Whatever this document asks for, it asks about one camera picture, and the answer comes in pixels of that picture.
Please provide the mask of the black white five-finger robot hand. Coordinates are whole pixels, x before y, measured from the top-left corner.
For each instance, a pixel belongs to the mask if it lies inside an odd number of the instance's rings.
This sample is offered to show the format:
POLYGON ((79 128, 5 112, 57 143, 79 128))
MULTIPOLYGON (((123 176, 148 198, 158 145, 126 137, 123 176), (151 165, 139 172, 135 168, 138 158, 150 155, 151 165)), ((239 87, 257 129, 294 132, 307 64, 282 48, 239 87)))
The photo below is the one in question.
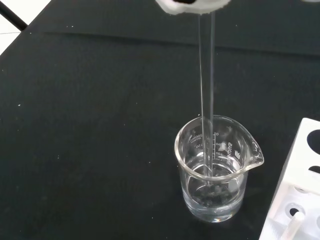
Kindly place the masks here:
POLYGON ((156 0, 162 10, 170 15, 182 13, 209 14, 225 7, 231 0, 156 0))

